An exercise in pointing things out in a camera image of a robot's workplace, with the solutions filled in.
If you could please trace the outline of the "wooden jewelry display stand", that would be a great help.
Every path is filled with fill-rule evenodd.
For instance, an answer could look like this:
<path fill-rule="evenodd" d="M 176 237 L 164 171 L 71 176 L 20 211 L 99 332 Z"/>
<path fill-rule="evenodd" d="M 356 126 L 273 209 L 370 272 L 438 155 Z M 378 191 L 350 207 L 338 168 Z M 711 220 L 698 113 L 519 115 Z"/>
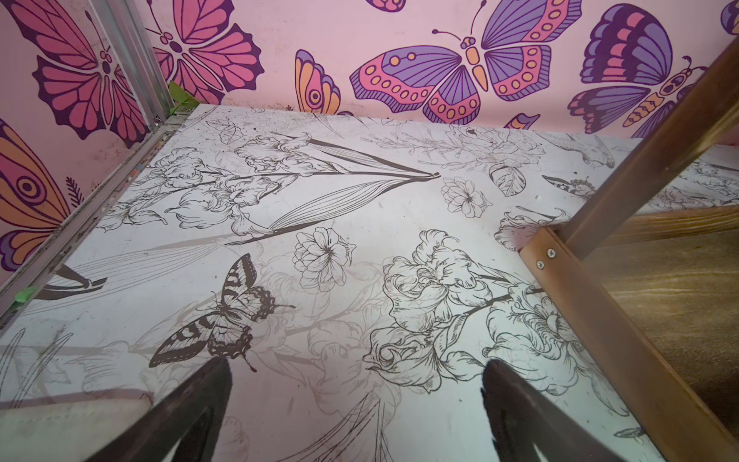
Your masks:
<path fill-rule="evenodd" d="M 643 208 L 737 122 L 738 47 L 731 44 L 568 223 L 541 228 L 520 253 L 668 461 L 734 461 L 738 442 L 585 260 L 595 256 L 603 275 L 625 275 L 629 286 L 645 289 L 702 263 L 711 235 L 737 229 L 736 207 L 652 215 Z"/>

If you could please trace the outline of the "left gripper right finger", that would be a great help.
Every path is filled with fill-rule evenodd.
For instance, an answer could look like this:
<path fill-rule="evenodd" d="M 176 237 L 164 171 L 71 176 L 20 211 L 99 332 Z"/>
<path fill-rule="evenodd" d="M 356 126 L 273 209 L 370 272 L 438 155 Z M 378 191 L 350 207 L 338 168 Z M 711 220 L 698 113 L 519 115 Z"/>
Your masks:
<path fill-rule="evenodd" d="M 481 395 L 501 461 L 620 461 L 502 360 L 490 360 Z"/>

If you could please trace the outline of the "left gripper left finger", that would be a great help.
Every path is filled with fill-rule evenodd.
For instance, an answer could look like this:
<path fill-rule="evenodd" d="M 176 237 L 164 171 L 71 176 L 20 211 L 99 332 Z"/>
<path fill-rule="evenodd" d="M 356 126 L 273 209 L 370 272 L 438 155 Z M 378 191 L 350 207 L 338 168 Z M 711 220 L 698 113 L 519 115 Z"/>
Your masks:
<path fill-rule="evenodd" d="M 88 462 L 210 461 L 232 384 L 228 360 L 210 359 Z"/>

